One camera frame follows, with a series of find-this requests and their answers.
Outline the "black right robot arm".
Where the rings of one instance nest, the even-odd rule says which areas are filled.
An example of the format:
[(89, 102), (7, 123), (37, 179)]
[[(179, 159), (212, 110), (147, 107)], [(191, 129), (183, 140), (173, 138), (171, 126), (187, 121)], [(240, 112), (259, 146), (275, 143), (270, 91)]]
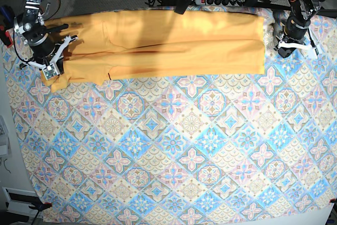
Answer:
[(63, 40), (55, 42), (51, 34), (67, 29), (68, 24), (47, 28), (45, 17), (49, 12), (50, 4), (46, 5), (45, 11), (41, 11), (42, 1), (26, 0), (24, 12), (14, 18), (13, 35), (18, 35), (33, 52), (32, 57), (21, 60), (20, 68), (29, 65), (40, 70), (45, 79), (50, 80), (64, 73), (63, 51), (78, 37), (66, 36)]

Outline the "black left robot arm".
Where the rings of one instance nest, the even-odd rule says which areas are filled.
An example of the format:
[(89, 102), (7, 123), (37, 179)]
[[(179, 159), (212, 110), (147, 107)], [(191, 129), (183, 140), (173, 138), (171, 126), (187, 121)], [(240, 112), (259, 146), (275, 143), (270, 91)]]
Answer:
[(320, 0), (246, 0), (244, 5), (273, 11), (274, 49), (282, 58), (297, 49), (318, 53), (312, 38), (305, 44), (305, 36), (310, 35), (311, 18), (320, 10)]

